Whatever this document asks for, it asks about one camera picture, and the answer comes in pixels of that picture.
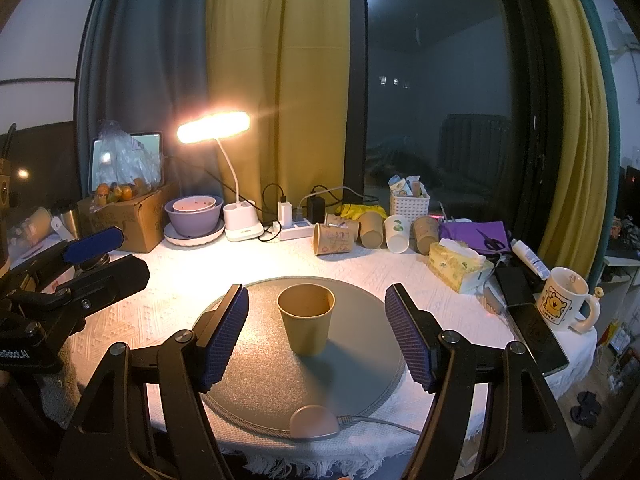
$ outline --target curtain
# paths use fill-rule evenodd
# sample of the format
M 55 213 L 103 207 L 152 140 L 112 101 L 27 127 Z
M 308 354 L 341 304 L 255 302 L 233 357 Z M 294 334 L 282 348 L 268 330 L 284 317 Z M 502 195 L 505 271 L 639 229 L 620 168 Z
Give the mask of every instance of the curtain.
M 558 35 L 564 132 L 556 191 L 539 255 L 587 276 L 603 226 L 609 127 L 598 53 L 580 0 L 549 0 Z
M 163 151 L 218 174 L 212 146 L 178 142 L 177 127 L 209 107 L 206 0 L 94 0 L 78 70 L 76 122 L 82 191 L 101 119 L 126 132 L 162 132 Z M 183 194 L 221 194 L 202 170 L 171 161 Z
M 222 141 L 242 195 L 260 205 L 277 182 L 295 208 L 315 184 L 342 184 L 349 0 L 207 0 L 207 70 L 211 105 L 252 118 Z
M 618 94 L 616 83 L 613 79 L 611 68 L 611 58 L 609 57 L 609 47 L 607 38 L 602 30 L 602 22 L 593 0 L 581 0 L 584 12 L 589 20 L 589 26 L 593 33 L 593 39 L 600 59 L 600 67 L 604 78 L 604 88 L 607 97 L 607 113 L 609 121 L 609 163 L 607 174 L 607 202 L 604 211 L 604 221 L 598 241 L 598 249 L 591 271 L 589 272 L 589 288 L 593 290 L 598 285 L 600 272 L 604 265 L 604 256 L 609 243 L 611 227 L 613 226 L 613 216 L 618 198 L 618 167 L 620 164 L 620 115 L 618 114 Z

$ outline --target purple cloth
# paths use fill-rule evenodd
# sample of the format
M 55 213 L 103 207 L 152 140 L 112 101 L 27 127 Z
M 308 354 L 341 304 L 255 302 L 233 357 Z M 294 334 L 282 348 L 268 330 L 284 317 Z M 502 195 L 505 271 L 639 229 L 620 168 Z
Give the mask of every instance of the purple cloth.
M 466 243 L 480 254 L 508 253 L 511 251 L 507 231 L 502 221 L 495 222 L 443 222 L 440 238 Z

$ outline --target scissors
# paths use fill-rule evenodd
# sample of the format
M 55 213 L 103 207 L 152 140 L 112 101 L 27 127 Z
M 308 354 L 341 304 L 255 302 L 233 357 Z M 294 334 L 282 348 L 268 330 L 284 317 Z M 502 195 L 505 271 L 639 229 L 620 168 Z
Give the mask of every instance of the scissors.
M 496 238 L 489 238 L 486 234 L 484 234 L 480 229 L 476 229 L 484 238 L 484 246 L 491 251 L 501 251 L 505 248 L 505 245 Z

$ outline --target round placemat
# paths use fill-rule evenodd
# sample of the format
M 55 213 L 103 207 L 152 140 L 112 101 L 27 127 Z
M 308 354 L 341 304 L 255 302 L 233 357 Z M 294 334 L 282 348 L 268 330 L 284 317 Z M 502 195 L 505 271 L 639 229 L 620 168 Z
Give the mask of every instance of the round placemat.
M 281 291 L 299 283 L 324 285 L 335 295 L 329 337 L 317 356 L 291 351 L 276 304 Z M 203 395 L 229 422 L 286 438 L 289 419 L 302 406 L 320 404 L 337 416 L 366 416 L 398 386 L 404 360 L 385 305 L 374 295 L 349 283 L 310 276 L 275 278 L 246 288 L 244 328 L 222 380 Z

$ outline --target white plate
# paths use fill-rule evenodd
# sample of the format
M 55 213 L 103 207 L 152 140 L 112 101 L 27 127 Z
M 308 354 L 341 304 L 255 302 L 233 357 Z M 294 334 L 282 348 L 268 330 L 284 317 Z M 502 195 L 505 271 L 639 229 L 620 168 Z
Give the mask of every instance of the white plate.
M 173 244 L 173 245 L 178 245 L 180 247 L 195 247 L 198 245 L 204 245 L 204 244 L 208 244 L 209 242 L 212 242 L 213 240 L 218 238 L 223 232 L 225 232 L 225 221 L 223 221 L 222 218 L 218 220 L 218 223 L 216 224 L 216 228 L 213 229 L 212 232 L 197 238 L 189 238 L 187 236 L 182 236 L 174 229 L 174 226 L 171 225 L 171 222 L 169 222 L 164 228 L 164 238 L 166 238 L 166 241 L 168 241 L 170 244 Z
M 205 209 L 211 209 L 215 205 L 216 199 L 213 196 L 186 196 L 174 202 L 174 211 L 179 211 L 181 213 L 193 213 L 195 211 L 204 211 Z

